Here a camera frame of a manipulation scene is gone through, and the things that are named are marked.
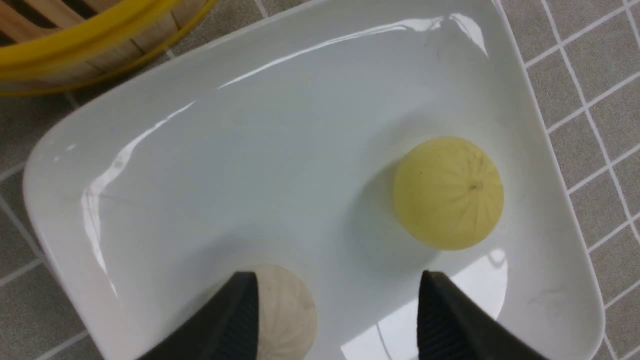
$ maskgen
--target yellow rim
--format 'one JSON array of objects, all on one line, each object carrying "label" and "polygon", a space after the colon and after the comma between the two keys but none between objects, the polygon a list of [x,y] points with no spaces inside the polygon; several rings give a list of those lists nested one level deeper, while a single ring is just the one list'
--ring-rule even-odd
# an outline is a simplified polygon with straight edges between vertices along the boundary
[{"label": "yellow rim", "polygon": [[0,81],[29,80],[127,41],[181,0],[127,0],[72,28],[0,49]]},{"label": "yellow rim", "polygon": [[[82,88],[82,87],[85,87],[85,86],[88,86],[88,85],[92,85],[92,84],[95,84],[95,83],[99,83],[101,81],[113,78],[113,77],[121,75],[121,74],[125,74],[126,72],[134,70],[135,68],[137,68],[139,66],[142,66],[145,63],[149,62],[150,60],[153,60],[154,58],[158,57],[162,52],[164,52],[164,50],[166,48],[170,47],[172,44],[174,44],[178,40],[180,40],[184,35],[186,35],[194,26],[196,26],[207,15],[207,12],[209,11],[209,9],[211,9],[211,7],[215,4],[215,2],[216,2],[216,0],[207,0],[207,2],[202,6],[202,9],[200,9],[200,11],[184,27],[182,27],[180,30],[178,30],[178,32],[173,34],[170,38],[167,38],[164,42],[159,44],[153,50],[149,51],[148,53],[145,53],[143,56],[141,56],[141,57],[133,60],[132,62],[130,62],[130,63],[126,64],[126,65],[123,65],[123,66],[121,66],[121,67],[119,67],[119,68],[117,68],[115,70],[112,70],[112,71],[107,72],[105,74],[101,74],[99,76],[96,76],[95,78],[90,78],[90,79],[78,81],[76,83],[71,83],[71,84],[66,84],[66,85],[61,85],[61,86],[55,86],[55,87],[51,87],[51,88],[42,88],[42,89],[33,89],[33,90],[17,90],[17,91],[3,91],[3,90],[0,90],[0,97],[6,97],[6,96],[36,96],[36,95],[52,94],[52,93],[56,93],[56,92],[70,91],[70,90],[75,90],[77,88]],[[3,56],[1,51],[2,51],[2,49],[0,49],[0,58]]]}]

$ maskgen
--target melon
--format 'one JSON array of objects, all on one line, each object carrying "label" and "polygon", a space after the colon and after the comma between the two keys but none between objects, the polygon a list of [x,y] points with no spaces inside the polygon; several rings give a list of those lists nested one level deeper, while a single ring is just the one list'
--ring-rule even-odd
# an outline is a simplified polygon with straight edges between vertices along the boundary
[{"label": "melon", "polygon": [[400,223],[414,238],[436,249],[461,250],[493,231],[504,189],[482,149],[448,136],[416,146],[401,160],[393,197]]},{"label": "melon", "polygon": [[257,360],[304,360],[317,331],[316,304],[294,273],[278,265],[253,269],[258,278]]}]

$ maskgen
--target gray tile floor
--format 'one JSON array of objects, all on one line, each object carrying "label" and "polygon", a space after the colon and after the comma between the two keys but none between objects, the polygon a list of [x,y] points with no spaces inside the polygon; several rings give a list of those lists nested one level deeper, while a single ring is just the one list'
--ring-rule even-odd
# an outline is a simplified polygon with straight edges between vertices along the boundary
[{"label": "gray tile floor", "polygon": [[[302,2],[219,0],[192,34],[141,72]],[[501,3],[600,283],[607,327],[594,359],[640,360],[640,0]],[[124,79],[0,99],[0,359],[101,359],[47,270],[21,179],[40,136]]]}]

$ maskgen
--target bamboo steamer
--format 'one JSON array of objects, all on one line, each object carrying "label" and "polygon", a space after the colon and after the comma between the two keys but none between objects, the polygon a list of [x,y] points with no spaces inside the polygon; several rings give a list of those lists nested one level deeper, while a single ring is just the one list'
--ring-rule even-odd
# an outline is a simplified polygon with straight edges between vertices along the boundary
[{"label": "bamboo steamer", "polygon": [[164,52],[215,0],[0,0],[0,96],[73,90]]}]

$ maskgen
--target square plate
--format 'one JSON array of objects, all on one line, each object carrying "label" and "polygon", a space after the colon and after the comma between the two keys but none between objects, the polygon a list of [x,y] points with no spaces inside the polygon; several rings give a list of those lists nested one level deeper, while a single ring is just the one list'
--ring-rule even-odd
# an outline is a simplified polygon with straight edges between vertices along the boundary
[{"label": "square plate", "polygon": [[[311,290],[308,360],[410,360],[423,269],[551,359],[584,360],[602,300],[524,65],[489,0],[314,1],[133,79],[60,122],[25,177],[34,228],[107,360],[174,330],[231,272]],[[505,186],[479,245],[398,224],[394,166],[436,136]]]}]

